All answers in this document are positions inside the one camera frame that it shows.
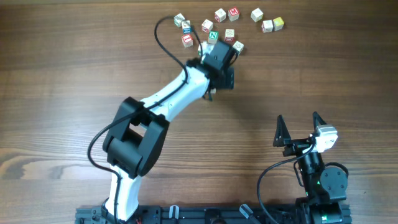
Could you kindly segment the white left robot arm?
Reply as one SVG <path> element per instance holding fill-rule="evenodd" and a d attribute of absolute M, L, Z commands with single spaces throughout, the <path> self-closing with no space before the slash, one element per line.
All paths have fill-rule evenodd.
<path fill-rule="evenodd" d="M 226 42 L 208 44 L 188 60 L 168 85 L 140 101 L 126 98 L 103 142 L 112 171 L 109 199 L 103 205 L 110 223 L 126 223 L 139 208 L 142 177 L 157 162 L 171 121 L 213 89 L 233 89 L 232 64 L 239 50 Z"/>

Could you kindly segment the red letter I block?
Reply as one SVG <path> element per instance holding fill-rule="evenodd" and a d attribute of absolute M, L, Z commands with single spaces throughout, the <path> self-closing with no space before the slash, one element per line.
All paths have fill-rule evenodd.
<path fill-rule="evenodd" d="M 191 34 L 182 35 L 182 44 L 185 48 L 191 47 L 193 45 L 193 38 Z"/>

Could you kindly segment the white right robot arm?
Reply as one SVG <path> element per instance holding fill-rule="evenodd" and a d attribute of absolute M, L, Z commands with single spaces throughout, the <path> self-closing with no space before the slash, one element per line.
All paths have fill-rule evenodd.
<path fill-rule="evenodd" d="M 338 162 L 325 163 L 322 153 L 331 149 L 338 139 L 336 128 L 324 121 L 315 111 L 312 114 L 313 132 L 307 138 L 292 139 L 284 117 L 277 117 L 274 147 L 282 147 L 285 160 L 267 167 L 260 174 L 256 183 L 256 196 L 266 218 L 277 223 L 277 219 L 268 211 L 261 195 L 263 178 L 272 169 L 292 163 L 299 186 L 303 187 L 306 196 L 298 198 L 295 203 L 297 216 L 305 223 L 344 223 L 343 210 L 346 205 L 348 186 L 348 169 Z"/>

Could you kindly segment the red letter U block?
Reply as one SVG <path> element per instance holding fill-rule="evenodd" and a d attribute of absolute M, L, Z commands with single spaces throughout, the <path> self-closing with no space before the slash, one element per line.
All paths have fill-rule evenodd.
<path fill-rule="evenodd" d="M 234 29 L 226 29 L 224 34 L 225 42 L 233 42 L 235 40 L 235 32 Z"/>

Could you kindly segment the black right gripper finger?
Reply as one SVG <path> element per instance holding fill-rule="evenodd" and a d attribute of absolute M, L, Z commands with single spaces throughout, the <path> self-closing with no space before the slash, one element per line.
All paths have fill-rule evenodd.
<path fill-rule="evenodd" d="M 283 116 L 280 114 L 277 117 L 277 127 L 275 131 L 275 137 L 273 140 L 274 147 L 284 147 L 291 144 L 291 137 L 286 127 Z"/>
<path fill-rule="evenodd" d="M 322 119 L 322 117 L 316 112 L 313 112 L 313 127 L 317 128 L 320 125 L 327 125 L 327 123 Z"/>

